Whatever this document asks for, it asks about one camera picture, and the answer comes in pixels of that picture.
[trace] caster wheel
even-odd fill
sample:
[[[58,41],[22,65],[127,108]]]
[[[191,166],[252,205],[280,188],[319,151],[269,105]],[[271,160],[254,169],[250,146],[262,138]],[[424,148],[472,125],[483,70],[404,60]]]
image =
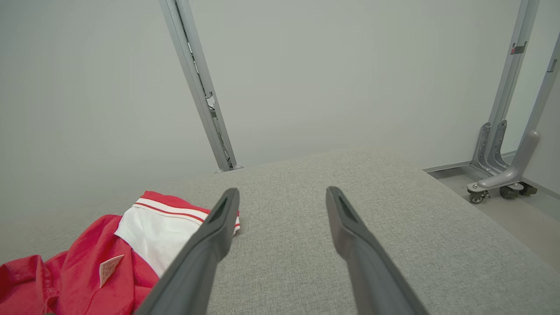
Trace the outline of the caster wheel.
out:
[[[519,191],[513,190],[508,186],[500,187],[500,196],[505,199],[513,199],[519,196]]]
[[[526,183],[521,183],[523,185],[523,189],[519,191],[519,194],[522,196],[528,196],[530,194],[536,194],[536,188],[526,184]]]
[[[469,195],[471,203],[481,203],[484,197],[480,193],[472,193]]]

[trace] padded table surface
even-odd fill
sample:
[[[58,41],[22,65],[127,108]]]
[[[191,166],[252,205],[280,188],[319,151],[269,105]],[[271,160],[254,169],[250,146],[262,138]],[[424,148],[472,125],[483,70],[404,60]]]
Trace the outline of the padded table surface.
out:
[[[560,311],[560,275],[452,190],[378,149],[333,151],[212,174],[146,190],[211,209],[240,191],[241,230],[218,265],[208,306],[218,312],[355,312],[336,254],[325,190],[338,186],[429,312]],[[11,242],[55,254],[103,214],[122,214],[142,192],[65,221],[42,221]]]

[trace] white care label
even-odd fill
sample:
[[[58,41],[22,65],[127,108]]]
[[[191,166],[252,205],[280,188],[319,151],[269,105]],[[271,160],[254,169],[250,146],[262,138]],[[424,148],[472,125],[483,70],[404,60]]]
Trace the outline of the white care label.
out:
[[[101,288],[113,272],[115,272],[117,265],[123,257],[124,255],[119,255],[99,264],[99,280],[101,281],[99,288]]]

